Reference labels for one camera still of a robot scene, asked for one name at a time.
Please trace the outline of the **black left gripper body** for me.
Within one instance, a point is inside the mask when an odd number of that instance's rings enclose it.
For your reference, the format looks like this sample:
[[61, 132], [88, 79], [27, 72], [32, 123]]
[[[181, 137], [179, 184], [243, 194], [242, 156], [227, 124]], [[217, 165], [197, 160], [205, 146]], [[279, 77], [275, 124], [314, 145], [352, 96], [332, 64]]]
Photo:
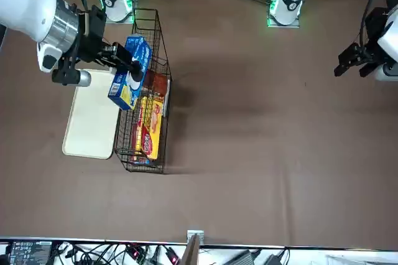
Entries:
[[386, 33], [388, 15], [388, 8], [375, 7], [361, 22], [359, 46], [363, 63], [383, 61], [385, 54], [378, 40]]

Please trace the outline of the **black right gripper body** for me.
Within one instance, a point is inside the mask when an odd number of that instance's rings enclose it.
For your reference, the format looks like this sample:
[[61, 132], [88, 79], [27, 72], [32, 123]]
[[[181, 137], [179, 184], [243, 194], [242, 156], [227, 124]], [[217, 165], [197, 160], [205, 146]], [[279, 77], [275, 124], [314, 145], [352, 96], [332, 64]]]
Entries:
[[95, 62], [102, 57], [106, 45], [103, 34], [106, 25], [106, 13], [95, 5], [84, 12], [73, 5], [73, 12], [78, 16], [78, 49], [77, 60]]

